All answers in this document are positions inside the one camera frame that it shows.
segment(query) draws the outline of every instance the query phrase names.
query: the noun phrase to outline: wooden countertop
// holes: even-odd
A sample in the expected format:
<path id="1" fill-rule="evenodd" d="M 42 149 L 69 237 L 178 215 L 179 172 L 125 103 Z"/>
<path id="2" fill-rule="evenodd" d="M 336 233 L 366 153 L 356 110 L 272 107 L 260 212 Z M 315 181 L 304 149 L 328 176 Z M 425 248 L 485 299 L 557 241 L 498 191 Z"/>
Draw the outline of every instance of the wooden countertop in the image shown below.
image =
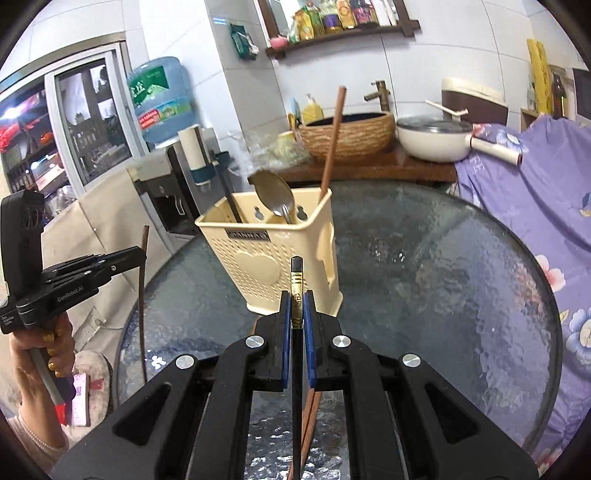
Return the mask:
<path id="1" fill-rule="evenodd" d="M 324 162 L 313 161 L 284 170 L 279 175 L 285 181 L 321 181 Z M 445 181 L 457 180 L 453 163 L 432 163 L 409 157 L 396 147 L 387 153 L 347 160 L 335 160 L 333 180 L 408 180 Z"/>

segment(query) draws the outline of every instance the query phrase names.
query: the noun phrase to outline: beige plastic basket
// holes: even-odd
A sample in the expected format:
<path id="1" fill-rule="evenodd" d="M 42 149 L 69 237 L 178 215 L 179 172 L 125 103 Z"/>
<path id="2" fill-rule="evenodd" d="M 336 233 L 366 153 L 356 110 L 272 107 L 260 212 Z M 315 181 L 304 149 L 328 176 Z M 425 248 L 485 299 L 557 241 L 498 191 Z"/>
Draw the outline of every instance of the beige plastic basket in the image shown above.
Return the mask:
<path id="1" fill-rule="evenodd" d="M 291 257 L 299 255 L 304 259 L 304 291 L 314 291 L 319 312 L 335 316 L 343 294 L 336 264 L 332 192 L 320 203 L 319 188 L 294 189 L 293 193 L 295 213 L 301 207 L 308 216 L 305 221 L 294 218 L 294 225 L 265 208 L 255 192 L 233 195 L 245 223 L 231 221 L 228 201 L 222 199 L 195 224 L 250 311 L 269 315 L 279 310 L 281 291 L 290 290 Z"/>

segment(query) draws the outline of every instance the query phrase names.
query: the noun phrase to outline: person's arm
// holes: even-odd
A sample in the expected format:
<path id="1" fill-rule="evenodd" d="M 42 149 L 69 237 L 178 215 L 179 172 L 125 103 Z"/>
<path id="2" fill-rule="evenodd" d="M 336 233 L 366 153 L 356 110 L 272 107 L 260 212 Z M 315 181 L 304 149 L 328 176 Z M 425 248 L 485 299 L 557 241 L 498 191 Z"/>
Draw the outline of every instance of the person's arm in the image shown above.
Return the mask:
<path id="1" fill-rule="evenodd" d="M 67 439 L 57 418 L 55 405 L 28 352 L 33 347 L 47 348 L 51 356 L 48 366 L 57 377 L 71 375 L 74 367 L 74 339 L 67 315 L 64 313 L 58 318 L 55 333 L 20 330 L 11 334 L 10 338 L 15 375 L 22 395 L 20 418 L 47 446 L 62 449 L 67 446 Z"/>

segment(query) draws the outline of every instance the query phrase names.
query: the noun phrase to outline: yellow soap bottle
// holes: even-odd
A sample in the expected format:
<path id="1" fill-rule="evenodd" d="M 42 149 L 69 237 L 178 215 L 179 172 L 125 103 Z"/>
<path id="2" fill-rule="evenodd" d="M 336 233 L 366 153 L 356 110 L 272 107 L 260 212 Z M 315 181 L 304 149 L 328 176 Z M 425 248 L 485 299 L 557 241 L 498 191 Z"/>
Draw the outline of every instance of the yellow soap bottle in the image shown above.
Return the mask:
<path id="1" fill-rule="evenodd" d="M 324 118 L 324 112 L 318 103 L 314 101 L 311 95 L 308 93 L 308 105 L 304 107 L 301 111 L 301 120 L 304 125 L 308 125 L 312 122 L 316 122 L 317 120 L 322 120 Z"/>

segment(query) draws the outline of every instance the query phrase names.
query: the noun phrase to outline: human hand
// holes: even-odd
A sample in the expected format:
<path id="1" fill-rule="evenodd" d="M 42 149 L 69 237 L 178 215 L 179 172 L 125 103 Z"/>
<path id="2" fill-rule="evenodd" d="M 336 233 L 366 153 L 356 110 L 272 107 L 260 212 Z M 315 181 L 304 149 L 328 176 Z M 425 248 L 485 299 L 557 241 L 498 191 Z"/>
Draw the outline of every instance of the human hand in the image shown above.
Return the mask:
<path id="1" fill-rule="evenodd" d="M 66 377 L 74 368 L 74 345 L 72 324 L 67 313 L 62 313 L 56 321 L 53 332 L 41 329 L 19 330 L 10 334 L 10 353 L 17 374 L 25 375 L 30 381 L 43 383 L 28 350 L 31 348 L 47 348 L 51 356 L 48 368 L 55 376 Z"/>

